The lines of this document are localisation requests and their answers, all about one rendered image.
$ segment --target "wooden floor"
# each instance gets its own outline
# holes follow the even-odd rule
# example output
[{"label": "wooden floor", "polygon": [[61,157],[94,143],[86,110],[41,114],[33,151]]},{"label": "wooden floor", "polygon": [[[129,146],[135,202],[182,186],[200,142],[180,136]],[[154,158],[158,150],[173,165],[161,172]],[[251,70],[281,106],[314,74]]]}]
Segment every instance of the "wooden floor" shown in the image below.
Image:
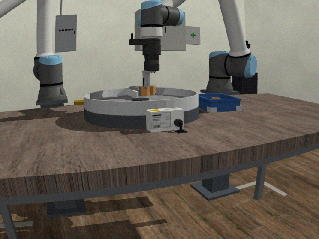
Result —
[{"label": "wooden floor", "polygon": [[[256,174],[233,173],[230,183],[253,182]],[[319,150],[268,164],[265,181],[288,195],[264,187],[256,201],[251,186],[207,201],[183,184],[85,199],[87,215],[47,218],[45,203],[10,210],[14,222],[33,222],[16,228],[19,239],[319,239]]]}]

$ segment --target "white line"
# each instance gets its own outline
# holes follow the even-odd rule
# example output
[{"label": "white line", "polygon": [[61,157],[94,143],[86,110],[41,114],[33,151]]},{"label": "white line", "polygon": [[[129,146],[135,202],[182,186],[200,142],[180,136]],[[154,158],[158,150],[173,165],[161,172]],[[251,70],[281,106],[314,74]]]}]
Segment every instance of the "white line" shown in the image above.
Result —
[{"label": "white line", "polygon": [[[33,225],[32,221],[20,221],[20,222],[14,222],[13,223],[15,227],[29,227]],[[5,228],[4,223],[0,223],[0,228]]]},{"label": "white line", "polygon": [[[247,183],[247,184],[244,184],[244,185],[241,185],[241,186],[238,186],[236,187],[237,189],[243,189],[243,188],[248,188],[250,186],[253,186],[256,184],[256,181],[254,182],[250,182],[250,183]],[[269,183],[265,182],[264,185],[267,187],[267,188],[270,188],[271,190],[275,191],[276,193],[279,193],[280,195],[282,196],[286,196],[288,195],[287,193],[275,188],[274,186],[270,185]]]}]

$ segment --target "wooden table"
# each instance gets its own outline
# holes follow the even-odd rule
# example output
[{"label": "wooden table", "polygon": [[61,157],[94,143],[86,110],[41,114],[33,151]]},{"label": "wooden table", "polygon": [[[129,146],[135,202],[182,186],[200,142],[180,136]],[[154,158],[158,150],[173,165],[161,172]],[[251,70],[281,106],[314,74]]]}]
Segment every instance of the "wooden table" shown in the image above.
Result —
[{"label": "wooden table", "polygon": [[257,166],[260,199],[267,163],[319,148],[319,104],[272,94],[237,97],[242,111],[200,114],[183,134],[94,126],[84,120],[84,105],[1,112],[0,213],[9,239],[18,238],[13,204],[199,180],[208,192],[213,179]]}]

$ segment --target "metal table frame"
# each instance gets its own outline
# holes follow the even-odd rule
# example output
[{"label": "metal table frame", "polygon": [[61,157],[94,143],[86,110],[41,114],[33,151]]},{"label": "metal table frame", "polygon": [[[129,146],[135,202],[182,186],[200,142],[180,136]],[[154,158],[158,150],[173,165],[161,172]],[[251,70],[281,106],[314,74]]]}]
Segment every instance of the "metal table frame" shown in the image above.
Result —
[{"label": "metal table frame", "polygon": [[250,169],[257,166],[258,166],[258,173],[257,173],[257,179],[256,179],[254,199],[260,200],[262,198],[262,191],[263,191],[264,183],[265,183],[267,164],[281,160],[281,159],[290,158],[299,154],[303,154],[306,152],[310,152],[316,149],[319,149],[319,144],[294,150],[294,151],[290,151],[280,155],[256,160],[256,161],[245,163],[245,164],[222,168],[219,170],[199,173],[196,175],[190,175],[186,177],[179,177],[179,178],[156,181],[156,182],[148,182],[143,184],[128,185],[128,186],[122,186],[122,187],[116,187],[116,188],[104,188],[104,189],[89,190],[89,191],[57,193],[57,194],[42,194],[42,195],[31,195],[31,196],[21,196],[21,197],[0,197],[0,213],[3,219],[4,226],[6,228],[8,238],[18,239],[17,232],[15,230],[15,226],[14,226],[11,212],[9,209],[9,205],[30,204],[30,203],[49,203],[52,201],[58,202],[58,201],[66,201],[66,200],[80,200],[80,199],[86,199],[86,198],[128,194],[128,193],[139,192],[139,191],[153,190],[157,188],[166,188],[166,187],[176,186],[176,185],[185,184],[189,182],[195,182],[199,180],[211,179],[214,177],[223,176],[226,174]]}]

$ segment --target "beige wall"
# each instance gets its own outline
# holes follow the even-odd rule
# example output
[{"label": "beige wall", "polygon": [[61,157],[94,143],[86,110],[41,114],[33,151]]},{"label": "beige wall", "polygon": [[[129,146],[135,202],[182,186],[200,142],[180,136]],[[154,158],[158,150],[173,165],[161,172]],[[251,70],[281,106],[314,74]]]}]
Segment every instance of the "beige wall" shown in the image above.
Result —
[{"label": "beige wall", "polygon": [[[129,45],[134,12],[143,0],[64,0],[63,14],[78,15],[77,51],[63,57],[63,86],[72,105],[90,92],[141,85],[144,57]],[[318,102],[319,3],[237,0],[243,29],[257,57],[258,93]],[[37,0],[27,0],[0,19],[0,112],[39,108],[36,55]],[[162,51],[161,70],[152,73],[157,87],[195,90],[208,82],[208,56],[229,51],[218,0],[188,0],[179,8],[186,25],[201,28],[201,44],[186,51]],[[53,26],[60,1],[53,1]]]}]

